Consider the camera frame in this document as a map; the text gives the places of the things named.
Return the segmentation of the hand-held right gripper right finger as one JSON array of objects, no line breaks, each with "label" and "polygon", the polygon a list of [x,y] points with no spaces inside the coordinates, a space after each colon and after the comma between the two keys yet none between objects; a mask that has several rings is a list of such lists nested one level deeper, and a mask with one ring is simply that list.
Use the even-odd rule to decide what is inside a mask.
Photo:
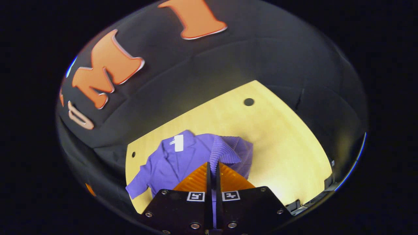
[{"label": "hand-held right gripper right finger", "polygon": [[218,163],[216,222],[223,235],[269,235],[286,225],[292,214],[267,186]]}]

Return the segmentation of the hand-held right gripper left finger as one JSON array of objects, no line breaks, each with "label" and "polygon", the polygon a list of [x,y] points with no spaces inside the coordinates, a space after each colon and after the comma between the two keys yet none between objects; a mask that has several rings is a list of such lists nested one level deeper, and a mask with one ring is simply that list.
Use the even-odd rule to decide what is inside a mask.
[{"label": "hand-held right gripper left finger", "polygon": [[213,229],[210,163],[195,169],[174,189],[161,189],[140,222],[168,235],[206,235]]}]

